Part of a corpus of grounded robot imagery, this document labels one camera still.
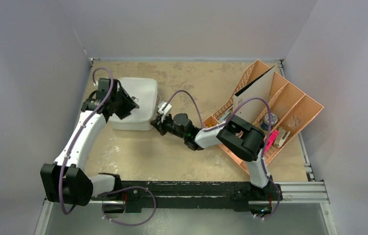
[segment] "cable connector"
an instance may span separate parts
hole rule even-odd
[[[171,104],[168,104],[167,105],[167,102],[165,102],[165,101],[161,101],[160,102],[160,104],[158,105],[158,111],[157,111],[157,113],[159,115],[162,115],[161,122],[164,122],[165,117],[170,114],[171,108],[172,108]]]

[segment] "cable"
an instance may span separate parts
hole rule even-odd
[[[143,189],[143,190],[147,191],[149,193],[149,195],[151,195],[152,200],[154,201],[154,209],[152,210],[151,215],[146,220],[144,220],[140,223],[137,223],[137,224],[127,224],[127,223],[123,223],[123,222],[113,220],[105,214],[104,205],[102,205],[102,214],[103,214],[102,219],[105,218],[105,219],[109,220],[112,223],[123,225],[123,226],[129,226],[129,227],[139,226],[139,225],[142,225],[142,224],[145,224],[146,222],[148,222],[154,216],[155,211],[157,210],[157,203],[155,201],[155,196],[151,193],[150,190],[148,190],[148,188],[144,188],[144,187],[141,187],[141,186],[131,186],[131,187],[127,187],[127,188],[117,190],[117,191],[107,192],[107,193],[105,193],[105,195],[116,194],[116,193],[124,192],[124,191],[129,190],[129,189],[134,189],[134,188],[140,188],[140,189]]]
[[[239,106],[237,106],[237,108],[233,111],[233,113],[230,115],[230,117],[226,120],[225,122],[225,125],[227,125],[231,119],[236,115],[237,111],[239,111],[239,109],[245,105],[247,102],[251,101],[251,100],[260,100],[262,101],[265,106],[266,106],[266,109],[268,110],[268,115],[271,117],[271,107],[269,106],[268,102],[266,102],[266,100],[260,98],[260,97],[251,97],[245,101],[243,101]],[[272,120],[269,119],[269,125],[268,125],[268,132],[266,133],[266,140],[265,140],[265,146],[268,145],[268,142],[269,142],[269,136],[271,134],[271,130],[272,130]],[[263,168],[263,171],[265,172],[265,175],[268,174],[268,171],[266,170],[266,165],[265,165],[265,151],[262,150],[262,154],[260,156],[260,162],[262,164],[262,168]],[[272,185],[276,188],[276,191],[277,191],[277,203],[276,203],[276,206],[275,206],[275,209],[272,210],[272,212],[266,216],[266,217],[262,217],[261,219],[267,219],[269,217],[271,217],[276,211],[277,211],[277,208],[279,207],[279,203],[280,203],[280,190],[278,188],[278,186],[273,182],[273,180],[271,179],[270,176],[267,176],[268,177],[268,180],[272,183]]]
[[[171,102],[172,98],[174,98],[174,96],[177,94],[177,93],[180,93],[180,92],[184,92],[186,93],[190,98],[191,100],[193,101],[193,104],[194,106],[196,107],[196,110],[197,110],[197,115],[198,115],[198,119],[200,120],[200,126],[203,128],[204,127],[204,124],[203,124],[203,121],[201,119],[201,114],[200,114],[200,111],[198,110],[198,107],[197,107],[197,104],[196,104],[196,101],[194,100],[194,98],[190,95],[190,93],[188,93],[188,91],[185,91],[185,90],[178,90],[176,92],[174,92],[172,94],[172,96],[170,97],[170,99],[167,101],[167,104],[164,105],[164,107],[161,109],[162,111],[164,111],[164,109],[167,107],[167,105]]]
[[[93,71],[92,73],[92,80],[93,82],[95,82],[95,78],[94,78],[94,75],[96,73],[96,71],[98,70],[105,70],[106,72],[109,73],[109,76],[111,78],[111,84],[109,86],[109,90],[108,92],[106,93],[105,97],[103,98],[103,100],[99,103],[99,105],[91,112],[91,114],[85,119],[85,121],[82,123],[82,125],[79,127],[79,129],[77,130],[76,134],[74,135],[73,139],[71,140],[71,143],[69,145],[69,147],[67,148],[67,151],[66,151],[66,156],[64,157],[63,159],[63,163],[62,163],[62,167],[60,168],[60,175],[59,175],[59,201],[60,201],[60,207],[62,208],[62,212],[63,214],[70,214],[72,212],[72,210],[74,209],[75,205],[73,205],[68,211],[66,210],[65,208],[65,203],[63,201],[63,175],[64,175],[64,171],[65,171],[65,167],[66,167],[66,164],[69,160],[69,156],[70,156],[70,153],[74,147],[74,144],[76,143],[77,139],[79,138],[80,136],[80,133],[82,133],[82,130],[84,128],[86,128],[86,124],[88,123],[88,121],[92,118],[93,115],[96,114],[96,112],[103,106],[103,104],[106,102],[106,100],[108,99],[108,97],[111,95],[111,92],[112,92],[112,88],[114,86],[114,77],[111,73],[111,71],[107,68],[97,68]]]

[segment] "small item in basket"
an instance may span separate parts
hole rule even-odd
[[[268,151],[269,147],[271,147],[272,143],[275,141],[278,134],[279,134],[279,131],[274,130],[272,134],[269,136],[269,141],[268,141],[268,144],[266,145],[265,153]]]
[[[273,127],[277,123],[277,116],[274,113],[271,113],[271,116],[272,116],[272,126],[271,127]],[[269,114],[265,114],[265,116],[263,116],[263,118],[262,118],[262,123],[260,124],[260,127],[263,130],[267,131],[268,126],[269,126]]]
[[[278,131],[279,131],[279,135],[275,139],[274,146],[276,146],[277,148],[281,148],[283,144],[285,143],[286,139],[288,139],[289,134],[291,134],[291,132],[286,131],[282,127],[279,127]]]

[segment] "white plastic container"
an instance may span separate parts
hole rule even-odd
[[[135,98],[139,109],[120,120],[115,114],[108,123],[115,130],[148,131],[153,128],[150,121],[155,116],[158,97],[158,84],[151,78],[123,77],[119,81],[130,97]]]

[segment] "table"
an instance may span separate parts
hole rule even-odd
[[[206,119],[227,102],[245,68],[251,63],[218,62],[115,62],[95,61],[92,71],[106,67],[114,78],[143,77],[158,82],[159,95],[168,100],[179,89],[190,92]],[[99,77],[107,77],[100,70]],[[84,99],[95,90],[89,78]],[[197,123],[191,99],[178,94],[172,115],[187,113]],[[292,140],[268,165],[277,182],[306,182],[298,138]],[[248,175],[217,147],[191,151],[180,138],[150,131],[117,131],[106,125],[96,139],[86,163],[91,177],[100,172],[120,174],[122,180],[152,181],[248,181]]]

